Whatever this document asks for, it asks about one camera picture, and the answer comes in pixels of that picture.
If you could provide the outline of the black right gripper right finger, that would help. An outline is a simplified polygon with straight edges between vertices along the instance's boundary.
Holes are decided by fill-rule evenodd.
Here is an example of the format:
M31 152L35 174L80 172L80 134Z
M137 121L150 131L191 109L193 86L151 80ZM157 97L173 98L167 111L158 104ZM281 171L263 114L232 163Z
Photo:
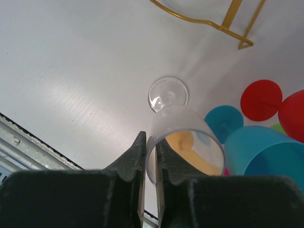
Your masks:
M156 145L162 228L301 228L304 195L286 176L208 176L167 143Z

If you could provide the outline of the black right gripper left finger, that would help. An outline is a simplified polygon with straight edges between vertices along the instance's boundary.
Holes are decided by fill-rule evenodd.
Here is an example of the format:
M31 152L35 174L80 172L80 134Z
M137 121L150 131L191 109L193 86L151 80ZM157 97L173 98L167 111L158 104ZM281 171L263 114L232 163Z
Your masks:
M3 228L140 228L146 133L101 170L18 171L0 189Z

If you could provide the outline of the pink wine glass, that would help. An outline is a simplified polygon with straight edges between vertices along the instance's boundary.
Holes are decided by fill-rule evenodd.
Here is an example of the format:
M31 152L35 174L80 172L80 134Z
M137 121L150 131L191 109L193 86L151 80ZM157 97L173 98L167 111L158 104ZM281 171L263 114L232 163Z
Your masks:
M224 175L225 175L225 176L229 176L229 175L230 175L230 173L229 173L229 171L228 171L227 168L225 168L225 170L224 170Z

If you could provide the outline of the orange wine glass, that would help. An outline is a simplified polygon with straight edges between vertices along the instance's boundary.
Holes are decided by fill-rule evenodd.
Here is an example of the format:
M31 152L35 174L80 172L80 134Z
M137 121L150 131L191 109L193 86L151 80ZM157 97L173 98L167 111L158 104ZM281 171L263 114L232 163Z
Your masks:
M220 175L222 168L206 161L192 147L194 137L190 131L176 132L166 137L169 146L194 168L206 175Z

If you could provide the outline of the clear wine glass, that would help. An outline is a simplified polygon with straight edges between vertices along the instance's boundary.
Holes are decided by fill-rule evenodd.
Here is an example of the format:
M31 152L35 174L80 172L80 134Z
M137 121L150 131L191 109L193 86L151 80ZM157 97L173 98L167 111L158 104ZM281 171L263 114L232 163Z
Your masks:
M156 185L156 147L161 141L168 143L166 137L176 132L190 131L194 137L192 149L206 161L222 168L220 175L224 173L226 156L223 146L204 119L188 107L188 99L187 87L176 77L161 77L149 89L148 104L155 114L147 142L146 173L153 185Z

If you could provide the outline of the blue wine glass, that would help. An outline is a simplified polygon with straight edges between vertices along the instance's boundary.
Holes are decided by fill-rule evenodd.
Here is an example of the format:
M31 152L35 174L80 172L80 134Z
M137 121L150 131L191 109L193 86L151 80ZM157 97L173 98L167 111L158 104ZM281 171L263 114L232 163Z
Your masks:
M241 112L221 105L204 118L224 146L231 175L284 175L304 187L304 145L271 128L244 125Z

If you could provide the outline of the green wine glass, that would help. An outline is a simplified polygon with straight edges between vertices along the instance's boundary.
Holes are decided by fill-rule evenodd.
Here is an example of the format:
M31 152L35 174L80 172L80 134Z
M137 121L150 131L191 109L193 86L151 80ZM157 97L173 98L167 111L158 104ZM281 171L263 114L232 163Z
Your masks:
M279 123L270 126L270 128L275 131L278 131L284 135L287 135L287 133L285 132L285 130L282 128L281 124L279 124Z

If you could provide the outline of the red wine glass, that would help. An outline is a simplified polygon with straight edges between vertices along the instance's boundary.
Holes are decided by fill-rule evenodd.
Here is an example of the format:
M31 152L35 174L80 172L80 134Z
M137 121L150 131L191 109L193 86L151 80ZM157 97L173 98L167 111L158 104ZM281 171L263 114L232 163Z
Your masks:
M304 91L297 91L286 99L280 86L271 80L251 83L240 99L242 113L248 119L262 122L278 114L278 120L285 133L304 142Z

